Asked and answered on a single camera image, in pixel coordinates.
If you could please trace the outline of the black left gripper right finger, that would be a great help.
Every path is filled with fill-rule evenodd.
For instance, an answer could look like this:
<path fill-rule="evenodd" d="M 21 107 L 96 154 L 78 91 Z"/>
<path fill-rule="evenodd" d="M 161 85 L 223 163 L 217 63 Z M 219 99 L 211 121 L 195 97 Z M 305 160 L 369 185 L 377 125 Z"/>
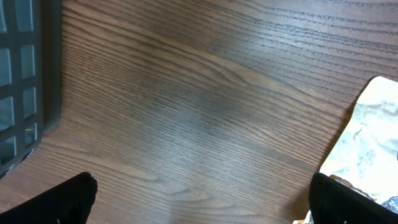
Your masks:
<path fill-rule="evenodd" d="M 314 224 L 397 224 L 397 214 L 316 173 L 308 195 Z"/>

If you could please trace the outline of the brown snack pouch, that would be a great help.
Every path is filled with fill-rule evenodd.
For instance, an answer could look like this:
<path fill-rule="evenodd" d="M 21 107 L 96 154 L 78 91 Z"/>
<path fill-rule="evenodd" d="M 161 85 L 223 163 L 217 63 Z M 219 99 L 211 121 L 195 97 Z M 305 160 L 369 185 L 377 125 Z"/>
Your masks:
<path fill-rule="evenodd" d="M 397 82 L 374 77 L 368 83 L 316 173 L 397 214 Z M 310 210 L 301 223 L 314 223 Z"/>

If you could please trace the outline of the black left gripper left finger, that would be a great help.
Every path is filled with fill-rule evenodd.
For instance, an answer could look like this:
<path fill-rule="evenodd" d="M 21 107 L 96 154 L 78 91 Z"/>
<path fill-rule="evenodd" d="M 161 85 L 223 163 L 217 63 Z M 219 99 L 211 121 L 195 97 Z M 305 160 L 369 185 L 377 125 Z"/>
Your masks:
<path fill-rule="evenodd" d="M 71 179 L 1 214 L 1 224 L 86 224 L 98 184 L 89 172 Z"/>

